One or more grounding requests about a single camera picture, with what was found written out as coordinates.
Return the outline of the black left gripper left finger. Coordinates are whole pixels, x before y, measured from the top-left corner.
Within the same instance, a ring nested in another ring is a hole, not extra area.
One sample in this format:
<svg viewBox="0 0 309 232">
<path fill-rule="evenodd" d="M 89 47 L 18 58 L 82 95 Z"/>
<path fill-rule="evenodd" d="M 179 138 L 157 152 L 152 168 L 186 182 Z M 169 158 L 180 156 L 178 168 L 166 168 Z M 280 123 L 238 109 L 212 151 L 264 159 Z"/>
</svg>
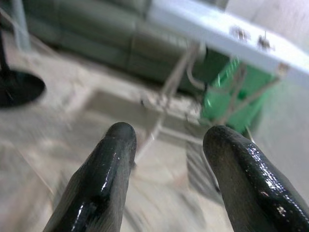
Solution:
<svg viewBox="0 0 309 232">
<path fill-rule="evenodd" d="M 136 148 L 131 125 L 110 126 L 70 178 L 43 232 L 120 232 Z"/>
</svg>

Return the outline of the green plastic basket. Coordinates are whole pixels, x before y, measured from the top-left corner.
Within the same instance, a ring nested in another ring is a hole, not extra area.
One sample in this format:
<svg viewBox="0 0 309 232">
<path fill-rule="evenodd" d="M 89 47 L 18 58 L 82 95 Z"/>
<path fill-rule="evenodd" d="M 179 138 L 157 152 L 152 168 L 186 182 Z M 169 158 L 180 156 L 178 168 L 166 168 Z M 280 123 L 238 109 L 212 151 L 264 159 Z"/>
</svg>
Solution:
<svg viewBox="0 0 309 232">
<path fill-rule="evenodd" d="M 262 108 L 275 76 L 231 59 L 208 86 L 200 120 L 210 125 L 226 124 L 235 131 L 245 131 Z"/>
</svg>

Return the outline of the black round stand base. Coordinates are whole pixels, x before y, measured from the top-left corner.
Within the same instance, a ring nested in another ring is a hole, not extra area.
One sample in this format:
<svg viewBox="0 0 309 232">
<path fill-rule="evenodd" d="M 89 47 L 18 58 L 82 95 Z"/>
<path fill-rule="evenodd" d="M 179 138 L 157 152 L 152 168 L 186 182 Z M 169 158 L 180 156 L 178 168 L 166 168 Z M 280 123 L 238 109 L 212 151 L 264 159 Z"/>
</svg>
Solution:
<svg viewBox="0 0 309 232">
<path fill-rule="evenodd" d="M 34 102 L 45 90 L 46 85 L 41 78 L 9 67 L 0 30 L 0 109 L 20 107 Z"/>
</svg>

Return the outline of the grey metal pole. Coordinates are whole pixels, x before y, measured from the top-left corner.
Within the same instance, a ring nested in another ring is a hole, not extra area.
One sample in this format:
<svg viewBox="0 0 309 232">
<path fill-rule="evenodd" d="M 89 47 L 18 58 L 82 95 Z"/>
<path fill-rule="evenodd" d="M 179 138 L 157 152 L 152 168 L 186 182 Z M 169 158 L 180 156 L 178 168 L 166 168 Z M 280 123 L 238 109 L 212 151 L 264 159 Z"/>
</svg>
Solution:
<svg viewBox="0 0 309 232">
<path fill-rule="evenodd" d="M 14 35 L 17 48 L 22 52 L 31 51 L 30 37 L 22 0 L 12 0 Z"/>
</svg>

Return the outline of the grey metal table leg frame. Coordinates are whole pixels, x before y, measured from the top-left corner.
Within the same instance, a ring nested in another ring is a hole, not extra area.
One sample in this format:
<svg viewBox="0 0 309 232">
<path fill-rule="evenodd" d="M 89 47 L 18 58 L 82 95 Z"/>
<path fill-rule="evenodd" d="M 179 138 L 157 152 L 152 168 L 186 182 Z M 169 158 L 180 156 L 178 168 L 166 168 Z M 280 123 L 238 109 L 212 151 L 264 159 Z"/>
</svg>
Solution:
<svg viewBox="0 0 309 232">
<path fill-rule="evenodd" d="M 157 121 L 152 128 L 152 130 L 149 132 L 146 140 L 141 145 L 141 147 L 138 150 L 138 153 L 135 156 L 134 162 L 137 164 L 140 162 L 140 160 L 146 155 L 147 149 L 150 147 L 150 145 L 156 140 L 158 135 L 162 132 L 167 135 L 177 137 L 180 139 L 183 139 L 185 141 L 189 141 L 192 143 L 200 144 L 202 143 L 199 139 L 196 137 L 177 133 L 176 131 L 172 129 L 168 129 L 164 127 L 164 121 L 168 115 L 168 110 L 170 107 L 170 102 L 173 98 L 173 96 L 176 93 L 176 90 L 179 86 L 179 83 L 181 81 L 182 75 L 184 71 L 188 69 L 188 67 L 193 65 L 193 61 L 196 58 L 197 50 L 198 50 L 199 44 L 193 43 L 189 46 L 188 50 L 182 55 L 182 57 L 177 62 L 176 66 L 172 70 L 170 76 L 164 83 L 163 88 L 160 91 L 160 94 L 157 98 L 157 103 L 161 106 L 162 111 L 160 112 Z M 236 96 L 240 92 L 240 87 L 243 85 L 244 81 L 244 75 L 245 75 L 245 67 L 243 64 L 241 64 L 241 69 L 237 73 L 237 77 L 239 78 L 239 85 L 237 86 L 234 95 L 230 101 L 230 105 L 228 106 L 228 109 L 226 111 L 226 114 L 222 116 L 220 119 L 216 120 L 214 123 L 207 121 L 209 125 L 223 125 L 227 122 L 227 119 L 236 111 L 236 109 L 242 109 L 250 102 L 256 100 L 260 95 L 262 95 L 264 92 L 269 90 L 271 87 L 275 86 L 281 79 L 280 77 L 275 77 L 271 82 L 260 88 L 258 91 L 256 91 L 254 94 L 247 97 L 247 99 L 244 100 L 243 103 L 239 104 L 238 106 L 234 106 Z"/>
</svg>

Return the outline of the white folding table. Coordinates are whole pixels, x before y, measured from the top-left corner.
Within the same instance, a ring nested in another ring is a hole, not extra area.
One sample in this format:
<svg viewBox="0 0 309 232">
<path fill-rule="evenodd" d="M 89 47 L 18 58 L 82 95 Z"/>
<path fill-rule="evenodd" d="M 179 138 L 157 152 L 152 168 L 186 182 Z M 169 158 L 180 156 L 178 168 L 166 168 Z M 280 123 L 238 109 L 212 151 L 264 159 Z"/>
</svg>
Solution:
<svg viewBox="0 0 309 232">
<path fill-rule="evenodd" d="M 201 42 L 231 57 L 237 57 L 267 73 L 309 89 L 309 54 L 285 38 L 196 0 L 152 0 L 146 18 L 160 26 Z M 230 35 L 231 26 L 239 26 L 251 35 L 239 41 Z M 258 36 L 267 32 L 275 51 L 257 46 Z"/>
</svg>

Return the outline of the grey-green sofa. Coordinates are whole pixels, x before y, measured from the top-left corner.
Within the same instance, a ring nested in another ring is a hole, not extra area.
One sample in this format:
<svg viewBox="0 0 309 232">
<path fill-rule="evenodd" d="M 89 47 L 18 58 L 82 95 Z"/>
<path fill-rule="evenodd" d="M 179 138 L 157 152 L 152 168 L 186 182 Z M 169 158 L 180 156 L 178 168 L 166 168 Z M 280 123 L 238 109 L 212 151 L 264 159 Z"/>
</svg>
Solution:
<svg viewBox="0 0 309 232">
<path fill-rule="evenodd" d="M 23 0 L 29 30 L 52 45 L 163 83 L 190 40 L 146 20 L 152 0 Z"/>
</svg>

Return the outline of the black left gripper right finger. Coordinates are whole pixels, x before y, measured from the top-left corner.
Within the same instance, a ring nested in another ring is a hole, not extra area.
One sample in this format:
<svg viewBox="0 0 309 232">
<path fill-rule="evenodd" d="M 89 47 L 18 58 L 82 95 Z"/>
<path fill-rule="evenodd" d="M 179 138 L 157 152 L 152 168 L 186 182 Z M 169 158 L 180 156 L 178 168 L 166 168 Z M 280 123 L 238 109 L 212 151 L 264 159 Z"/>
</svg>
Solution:
<svg viewBox="0 0 309 232">
<path fill-rule="evenodd" d="M 234 232 L 309 232 L 309 206 L 255 143 L 217 125 L 203 150 Z"/>
</svg>

